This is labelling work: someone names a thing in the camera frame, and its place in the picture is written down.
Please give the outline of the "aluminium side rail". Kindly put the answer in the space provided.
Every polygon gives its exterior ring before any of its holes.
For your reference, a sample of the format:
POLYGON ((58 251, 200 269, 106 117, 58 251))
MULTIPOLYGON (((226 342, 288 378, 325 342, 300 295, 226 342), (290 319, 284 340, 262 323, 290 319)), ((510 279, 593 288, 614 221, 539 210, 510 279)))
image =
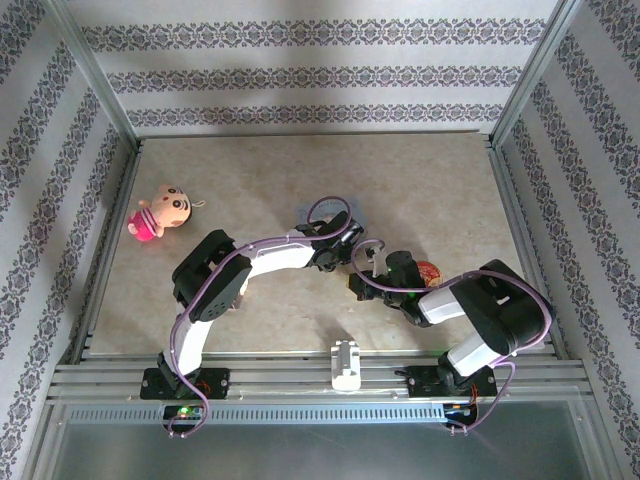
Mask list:
POLYGON ((140 140, 136 149, 126 160, 114 192, 112 205, 105 216, 89 280, 86 284, 84 303, 71 332, 67 356, 64 360, 65 364, 74 365, 82 360, 87 339, 95 328, 144 143, 144 140, 140 140))
POLYGON ((528 219, 521 208, 508 166, 500 149, 494 147, 489 139, 485 141, 485 147, 522 268, 522 277, 551 302, 553 298, 547 288, 543 271, 540 269, 528 219))

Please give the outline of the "pink plush doll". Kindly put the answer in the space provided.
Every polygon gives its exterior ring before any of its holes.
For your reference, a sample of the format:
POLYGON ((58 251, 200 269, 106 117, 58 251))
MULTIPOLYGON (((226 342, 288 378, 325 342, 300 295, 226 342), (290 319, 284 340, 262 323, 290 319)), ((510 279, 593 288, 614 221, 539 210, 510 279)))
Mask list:
POLYGON ((140 242, 161 238, 167 229, 189 221, 193 210, 206 204, 192 202, 186 192, 175 185, 161 185, 152 200, 139 200, 137 209, 127 219, 128 232, 140 242))

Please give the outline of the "aluminium frame post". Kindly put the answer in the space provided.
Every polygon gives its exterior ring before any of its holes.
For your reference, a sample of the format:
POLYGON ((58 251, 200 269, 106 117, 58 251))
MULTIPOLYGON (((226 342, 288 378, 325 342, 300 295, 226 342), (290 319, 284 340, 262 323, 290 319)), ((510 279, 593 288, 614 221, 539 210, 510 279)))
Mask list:
POLYGON ((487 149, 495 150, 505 141, 583 3, 584 0, 557 1, 540 41, 530 55, 500 118, 491 133, 487 135, 485 141, 487 149))
POLYGON ((137 151, 140 143, 139 138, 106 74, 97 61, 86 36, 72 16, 66 0, 41 1, 111 122, 125 139, 127 145, 132 150, 137 151))

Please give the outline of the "grey metal panel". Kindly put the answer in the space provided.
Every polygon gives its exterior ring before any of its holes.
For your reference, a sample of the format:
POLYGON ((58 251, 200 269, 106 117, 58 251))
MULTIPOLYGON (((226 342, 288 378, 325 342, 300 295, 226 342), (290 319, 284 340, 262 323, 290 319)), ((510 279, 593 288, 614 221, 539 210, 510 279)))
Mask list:
POLYGON ((593 480, 564 430, 451 436, 426 425, 70 425, 34 480, 593 480))

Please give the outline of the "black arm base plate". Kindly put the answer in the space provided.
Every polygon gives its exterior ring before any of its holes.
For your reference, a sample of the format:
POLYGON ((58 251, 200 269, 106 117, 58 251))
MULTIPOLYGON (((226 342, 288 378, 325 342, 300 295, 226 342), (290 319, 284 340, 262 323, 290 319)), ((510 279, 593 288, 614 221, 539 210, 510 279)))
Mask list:
MULTIPOLYGON (((230 370, 201 368, 186 379, 209 400, 224 400, 230 385, 230 370)), ((160 368, 144 371, 139 396, 142 400, 198 400, 199 395, 175 374, 166 376, 160 368)))
POLYGON ((495 397, 498 393, 494 371, 483 367, 470 376, 460 376, 443 366, 407 366, 396 374, 405 377, 411 398, 495 397))

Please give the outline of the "red gold can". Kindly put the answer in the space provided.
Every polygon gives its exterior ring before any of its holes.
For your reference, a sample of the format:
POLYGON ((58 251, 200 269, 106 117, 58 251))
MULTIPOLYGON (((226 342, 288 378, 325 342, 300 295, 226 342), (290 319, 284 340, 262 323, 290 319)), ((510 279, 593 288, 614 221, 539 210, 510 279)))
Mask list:
POLYGON ((426 287, 438 287, 443 282, 441 271, 433 263, 429 261, 418 261, 417 266, 426 287))

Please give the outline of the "light blue cartoon tin box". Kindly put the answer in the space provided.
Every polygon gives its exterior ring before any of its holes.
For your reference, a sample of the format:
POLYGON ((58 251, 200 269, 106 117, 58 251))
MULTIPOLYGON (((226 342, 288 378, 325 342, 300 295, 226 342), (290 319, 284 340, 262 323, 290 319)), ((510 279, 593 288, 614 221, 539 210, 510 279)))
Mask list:
POLYGON ((362 227, 367 226, 367 217, 358 198, 353 196, 342 197, 341 199, 326 198, 316 207, 312 208, 313 202, 298 204, 295 209, 295 219, 297 224, 306 223, 308 219, 312 221, 331 221, 338 213, 346 210, 346 203, 349 204, 352 219, 362 227))

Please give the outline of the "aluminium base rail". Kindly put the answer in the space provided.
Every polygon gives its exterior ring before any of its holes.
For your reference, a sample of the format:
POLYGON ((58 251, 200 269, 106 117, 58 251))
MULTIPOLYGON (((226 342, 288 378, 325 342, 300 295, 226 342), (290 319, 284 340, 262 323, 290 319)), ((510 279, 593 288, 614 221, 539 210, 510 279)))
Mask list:
MULTIPOLYGON (((547 399, 592 393, 580 360, 560 360, 551 354, 525 354, 516 357, 516 371, 506 396, 547 399)), ((399 373, 410 366, 431 367, 434 357, 364 355, 361 357, 361 388, 358 399, 377 401, 405 399, 408 381, 399 373)), ((146 369, 156 360, 146 357, 88 358, 76 365, 61 365, 54 373, 46 399, 70 403, 140 400, 146 369)), ((229 370, 228 398, 239 400, 336 400, 331 385, 331 362, 327 355, 311 357, 245 357, 207 355, 206 368, 229 370)))

